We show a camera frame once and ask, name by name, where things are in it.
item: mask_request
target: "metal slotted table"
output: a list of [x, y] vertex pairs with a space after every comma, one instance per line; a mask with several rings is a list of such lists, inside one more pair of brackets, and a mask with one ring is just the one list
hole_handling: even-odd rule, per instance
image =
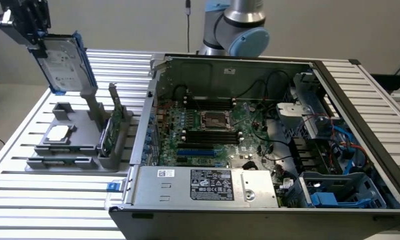
[[[134, 113], [120, 170], [84, 175], [25, 172], [26, 157], [33, 154], [33, 147], [52, 122], [56, 102], [69, 102], [74, 109], [88, 109], [78, 93], [68, 92], [65, 96], [54, 96], [46, 90], [0, 151], [0, 240], [124, 239], [104, 210], [105, 189], [108, 182], [126, 176], [137, 121], [150, 80], [152, 53], [88, 50], [86, 54], [98, 86], [97, 101], [104, 103], [106, 110], [113, 109], [108, 84], [117, 83], [121, 103]], [[399, 105], [360, 65], [352, 65], [348, 60], [321, 60], [400, 166]], [[112, 193], [110, 200], [120, 198], [121, 193]], [[384, 239], [400, 240], [400, 232], [384, 232], [369, 238]]]

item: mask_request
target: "white wall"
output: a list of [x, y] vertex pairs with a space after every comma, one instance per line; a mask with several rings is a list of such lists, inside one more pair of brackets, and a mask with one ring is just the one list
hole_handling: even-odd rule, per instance
[[[200, 47], [205, 0], [192, 1], [191, 49]], [[185, 0], [49, 0], [50, 33], [78, 30], [101, 49], [187, 49]], [[400, 0], [264, 0], [264, 55], [356, 58], [373, 73], [400, 64]], [[0, 82], [44, 84], [36, 62], [0, 31]]]

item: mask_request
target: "green circuit board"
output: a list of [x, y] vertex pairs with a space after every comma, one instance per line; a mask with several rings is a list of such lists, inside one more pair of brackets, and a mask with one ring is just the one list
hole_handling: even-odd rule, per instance
[[[227, 111], [229, 126], [224, 128], [223, 125], [209, 124], [209, 127], [203, 126], [203, 114], [223, 113], [215, 110], [187, 110], [181, 105], [171, 104], [171, 107], [162, 112], [162, 122], [160, 127], [160, 166], [201, 166], [201, 167], [241, 167], [243, 163], [252, 158], [260, 159], [257, 154], [257, 147], [267, 148], [267, 141], [260, 140], [253, 135], [252, 122], [263, 122], [263, 115], [255, 111], [255, 103], [241, 101], [236, 106]], [[184, 143], [181, 140], [183, 129], [189, 131], [225, 131], [225, 132], [243, 132], [244, 140], [240, 144], [213, 144], [215, 157], [187, 156], [185, 162], [177, 162], [179, 144]], [[269, 139], [265, 131], [257, 129], [256, 134]]]

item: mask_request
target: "blue latch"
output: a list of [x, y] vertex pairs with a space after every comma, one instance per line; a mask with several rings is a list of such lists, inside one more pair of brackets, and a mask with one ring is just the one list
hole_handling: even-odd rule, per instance
[[337, 202], [332, 192], [316, 192], [311, 195], [312, 205], [317, 208], [363, 209], [372, 200], [369, 198], [353, 202]]
[[108, 193], [118, 193], [120, 192], [120, 183], [109, 182], [106, 185], [106, 192]]

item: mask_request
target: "blue pcie slot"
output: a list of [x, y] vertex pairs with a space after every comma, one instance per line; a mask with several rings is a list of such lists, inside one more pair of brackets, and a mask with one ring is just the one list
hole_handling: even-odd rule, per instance
[[216, 152], [213, 150], [177, 150], [177, 156], [203, 156], [203, 157], [216, 157]]

